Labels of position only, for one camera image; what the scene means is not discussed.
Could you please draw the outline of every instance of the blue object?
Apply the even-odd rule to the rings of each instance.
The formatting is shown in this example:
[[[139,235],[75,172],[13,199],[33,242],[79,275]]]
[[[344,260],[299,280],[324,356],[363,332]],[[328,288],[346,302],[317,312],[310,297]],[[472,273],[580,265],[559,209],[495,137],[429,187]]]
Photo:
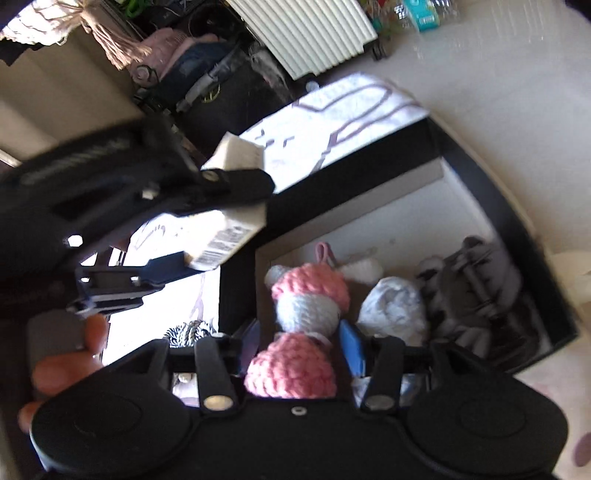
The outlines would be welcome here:
[[[439,27],[439,15],[428,0],[403,0],[402,3],[419,32]]]
[[[349,371],[353,377],[365,376],[365,353],[363,341],[358,330],[346,320],[341,320],[339,325],[340,348],[349,365]]]
[[[154,96],[167,108],[184,98],[189,89],[232,50],[227,42],[196,43],[175,62],[154,87]]]

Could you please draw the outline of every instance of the floor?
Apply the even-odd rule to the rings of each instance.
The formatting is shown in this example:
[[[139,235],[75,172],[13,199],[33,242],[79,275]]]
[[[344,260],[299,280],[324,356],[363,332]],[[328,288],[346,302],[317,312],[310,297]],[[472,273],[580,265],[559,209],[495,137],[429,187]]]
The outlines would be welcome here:
[[[517,197],[554,252],[591,249],[591,24],[562,0],[459,0],[462,20],[397,37],[329,79],[394,81]]]

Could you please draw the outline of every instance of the pink loop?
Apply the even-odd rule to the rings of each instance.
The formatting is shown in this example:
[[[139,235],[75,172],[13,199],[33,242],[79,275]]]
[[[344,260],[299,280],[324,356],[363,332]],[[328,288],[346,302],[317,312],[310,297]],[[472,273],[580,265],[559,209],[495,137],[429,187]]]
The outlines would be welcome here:
[[[318,242],[315,250],[317,263],[326,263],[333,268],[337,266],[335,254],[333,253],[330,244],[327,242]]]

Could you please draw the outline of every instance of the wheel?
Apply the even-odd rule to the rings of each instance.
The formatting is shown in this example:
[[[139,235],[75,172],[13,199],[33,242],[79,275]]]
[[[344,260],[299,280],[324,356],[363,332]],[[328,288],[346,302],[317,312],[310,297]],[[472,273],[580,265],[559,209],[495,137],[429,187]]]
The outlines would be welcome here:
[[[380,61],[388,58],[388,52],[386,51],[384,42],[381,38],[378,38],[374,42],[374,45],[372,46],[372,55],[374,56],[375,61]]]

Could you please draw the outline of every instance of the person's hand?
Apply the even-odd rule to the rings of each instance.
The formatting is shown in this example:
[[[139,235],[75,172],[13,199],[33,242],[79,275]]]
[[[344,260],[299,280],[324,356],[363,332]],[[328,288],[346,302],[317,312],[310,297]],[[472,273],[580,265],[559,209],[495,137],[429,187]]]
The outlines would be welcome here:
[[[85,328],[86,350],[41,360],[33,370],[33,386],[39,392],[52,397],[99,370],[103,365],[94,356],[105,347],[107,333],[105,317],[99,314],[88,317]],[[28,433],[33,415],[41,403],[43,402],[30,402],[18,413],[18,424],[23,432]]]

